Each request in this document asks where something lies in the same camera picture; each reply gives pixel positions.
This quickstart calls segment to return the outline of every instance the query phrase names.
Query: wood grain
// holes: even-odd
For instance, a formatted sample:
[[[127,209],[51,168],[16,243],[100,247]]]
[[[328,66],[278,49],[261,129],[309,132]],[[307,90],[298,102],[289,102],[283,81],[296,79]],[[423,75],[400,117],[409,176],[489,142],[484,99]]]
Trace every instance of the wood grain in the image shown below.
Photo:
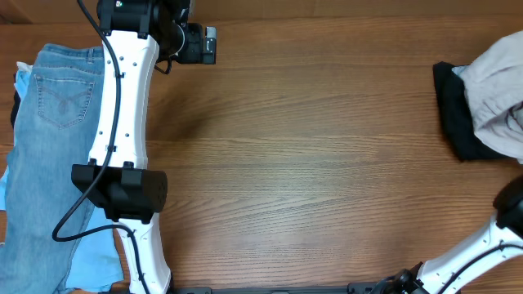
[[[84,2],[95,15],[97,1]],[[523,15],[520,0],[194,0],[193,4],[191,19],[197,21],[340,16]],[[0,2],[0,14],[2,6],[12,7],[6,16],[17,24],[87,23],[75,1],[3,0]]]
[[[519,16],[224,21],[216,66],[154,74],[147,149],[169,179],[163,250],[178,287],[344,285],[439,256],[487,221],[513,160],[460,163],[440,134],[431,65],[472,62]],[[5,26],[14,62],[86,25]],[[10,144],[0,109],[0,143]],[[521,260],[466,293],[521,293]]]

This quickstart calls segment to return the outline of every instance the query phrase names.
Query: denim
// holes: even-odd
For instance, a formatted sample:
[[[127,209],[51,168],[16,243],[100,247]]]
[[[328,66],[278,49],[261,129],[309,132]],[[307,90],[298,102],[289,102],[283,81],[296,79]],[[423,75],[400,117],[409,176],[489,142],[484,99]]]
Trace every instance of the denim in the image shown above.
[[[73,50],[46,45],[38,54],[16,117],[16,145],[7,155],[1,294],[73,290],[67,280],[80,241],[58,243],[51,232],[81,195],[70,180],[71,167],[87,162],[94,141],[103,68],[99,47]],[[85,201],[60,235],[84,231],[93,208]]]
[[[20,103],[22,103],[29,88],[29,79],[33,66],[23,62],[17,62],[16,64],[18,65],[18,72],[16,73],[15,89],[19,94]],[[0,179],[0,210],[6,210],[5,188],[8,175],[9,167],[7,167],[2,179]],[[87,224],[87,229],[94,229],[102,225],[110,225],[111,223],[111,220],[105,218],[104,211],[95,207]],[[123,271],[118,253],[114,247],[112,231],[105,230],[82,238],[74,252],[65,286],[67,288],[80,288],[87,292],[106,292],[110,290],[113,283],[121,280],[123,280]]]

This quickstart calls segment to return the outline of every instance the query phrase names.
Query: light blue cloth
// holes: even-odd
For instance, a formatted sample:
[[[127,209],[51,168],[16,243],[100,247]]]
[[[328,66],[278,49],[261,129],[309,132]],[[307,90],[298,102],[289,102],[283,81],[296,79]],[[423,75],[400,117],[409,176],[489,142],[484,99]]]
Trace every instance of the light blue cloth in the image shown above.
[[[55,49],[55,52],[58,51],[59,53],[64,53],[66,56],[67,54],[77,54],[76,51],[63,47],[47,46],[47,49]],[[91,49],[90,51],[85,52],[87,56],[86,60],[96,64],[96,68],[101,68],[101,72],[103,73],[103,58],[95,58],[95,50]],[[103,54],[99,48],[96,49],[96,52],[98,54]],[[16,74],[15,89],[20,96],[21,106],[22,101],[28,93],[32,66],[23,63],[19,63],[18,65],[19,71]],[[92,100],[93,99],[101,100],[101,93],[94,91]],[[92,119],[89,123],[97,124],[97,120]],[[2,179],[0,179],[0,210],[6,210],[6,187],[8,175],[9,167],[6,169]],[[70,181],[70,177],[66,177],[64,180]],[[111,223],[111,220],[105,218],[104,211],[95,207],[87,223],[86,229],[94,229],[102,225],[110,225]],[[104,230],[86,236],[80,240],[78,247],[74,251],[73,258],[70,260],[69,274],[67,275],[65,286],[62,286],[64,290],[57,289],[57,292],[70,292],[74,288],[80,288],[88,292],[105,292],[110,290],[113,283],[121,280],[123,280],[123,271],[120,265],[118,253],[114,247],[113,232],[112,230]]]
[[[455,73],[458,77],[460,77],[463,70],[465,70],[467,67],[468,65],[456,66],[452,68],[452,72]]]

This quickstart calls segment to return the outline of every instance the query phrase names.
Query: clothing pile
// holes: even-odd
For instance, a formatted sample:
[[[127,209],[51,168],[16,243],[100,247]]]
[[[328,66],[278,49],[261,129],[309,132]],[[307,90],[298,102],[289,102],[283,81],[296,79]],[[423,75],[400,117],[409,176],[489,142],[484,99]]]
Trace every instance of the clothing pile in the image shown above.
[[[109,291],[123,280],[111,230],[58,243],[51,232],[80,197],[73,164],[85,164],[95,138],[104,82],[101,47],[46,45],[34,65],[18,63],[11,122],[15,147],[0,180],[7,236],[0,247],[0,293]],[[60,230],[70,236],[111,224],[89,201]]]
[[[523,31],[497,41],[471,65],[434,65],[443,132],[460,160],[523,163]]]

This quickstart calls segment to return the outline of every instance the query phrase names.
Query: blue jeans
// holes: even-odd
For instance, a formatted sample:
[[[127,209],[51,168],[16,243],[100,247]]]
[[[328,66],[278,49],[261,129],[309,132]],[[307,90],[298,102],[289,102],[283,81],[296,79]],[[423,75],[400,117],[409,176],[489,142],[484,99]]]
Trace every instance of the blue jeans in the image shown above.
[[[0,248],[0,293],[66,293],[79,240],[57,243],[51,232],[80,197],[71,167],[85,164],[96,134],[103,88],[101,48],[46,45],[30,76],[7,156],[7,236]],[[85,201],[59,232],[84,231],[93,212]]]

